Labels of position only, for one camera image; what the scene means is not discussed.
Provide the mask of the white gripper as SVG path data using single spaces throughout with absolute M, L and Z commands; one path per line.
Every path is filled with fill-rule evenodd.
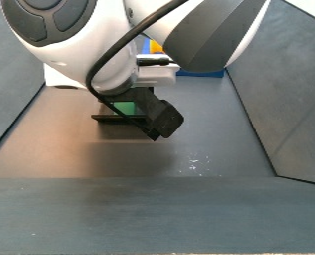
M 45 85 L 51 87 L 71 86 L 84 88 L 84 80 L 88 67 L 67 65 L 44 67 Z M 139 87 L 170 86 L 175 82 L 178 65 L 138 67 L 135 64 L 106 64 L 92 78 L 92 86 L 96 90 L 118 90 L 126 87 L 124 80 L 132 79 Z

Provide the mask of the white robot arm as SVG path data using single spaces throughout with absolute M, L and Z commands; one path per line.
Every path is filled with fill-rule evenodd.
M 140 33 L 191 72 L 225 68 L 245 50 L 270 0 L 0 0 L 19 41 L 59 74 L 81 83 L 96 60 L 127 32 Z

